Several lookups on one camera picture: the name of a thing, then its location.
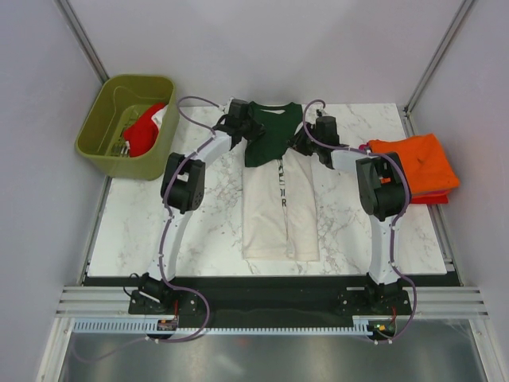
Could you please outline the cream green Charlie Brown shirt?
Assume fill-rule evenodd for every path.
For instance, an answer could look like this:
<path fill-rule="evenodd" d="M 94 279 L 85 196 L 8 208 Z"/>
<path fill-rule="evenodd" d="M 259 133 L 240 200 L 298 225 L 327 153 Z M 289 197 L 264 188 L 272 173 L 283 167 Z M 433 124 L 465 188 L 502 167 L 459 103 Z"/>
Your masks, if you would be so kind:
<path fill-rule="evenodd" d="M 250 111 L 265 132 L 244 151 L 243 256 L 315 262 L 320 255 L 311 158 L 289 146 L 302 128 L 302 106 L 251 102 Z"/>

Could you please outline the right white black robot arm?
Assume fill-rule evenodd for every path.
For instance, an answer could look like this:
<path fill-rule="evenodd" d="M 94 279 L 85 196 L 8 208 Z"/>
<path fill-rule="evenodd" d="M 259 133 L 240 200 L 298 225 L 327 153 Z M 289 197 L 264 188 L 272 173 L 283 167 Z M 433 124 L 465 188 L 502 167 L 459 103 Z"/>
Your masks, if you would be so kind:
<path fill-rule="evenodd" d="M 315 154 L 319 162 L 336 171 L 356 175 L 359 201 L 371 224 L 371 262 L 364 287 L 365 306 L 373 313 L 402 303 L 402 274 L 398 270 L 400 220 L 410 202 L 410 187 L 396 153 L 374 154 L 340 142 L 336 119 L 317 117 L 303 122 L 289 140 L 289 147 L 303 155 Z"/>

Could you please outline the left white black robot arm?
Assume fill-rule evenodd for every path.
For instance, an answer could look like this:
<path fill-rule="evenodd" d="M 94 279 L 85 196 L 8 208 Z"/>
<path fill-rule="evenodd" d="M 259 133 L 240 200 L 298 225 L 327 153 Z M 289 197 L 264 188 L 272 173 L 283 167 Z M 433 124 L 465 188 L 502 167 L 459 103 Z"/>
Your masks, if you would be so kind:
<path fill-rule="evenodd" d="M 177 273 L 177 257 L 185 229 L 200 207 L 209 165 L 230 152 L 242 140 L 253 141 L 264 133 L 255 122 L 247 101 L 232 99 L 210 129 L 210 137 L 189 154 L 171 153 L 161 184 L 162 204 L 168 212 L 157 254 L 146 273 L 136 278 L 130 294 L 130 314 L 170 314 L 178 298 L 189 289 L 171 282 Z"/>

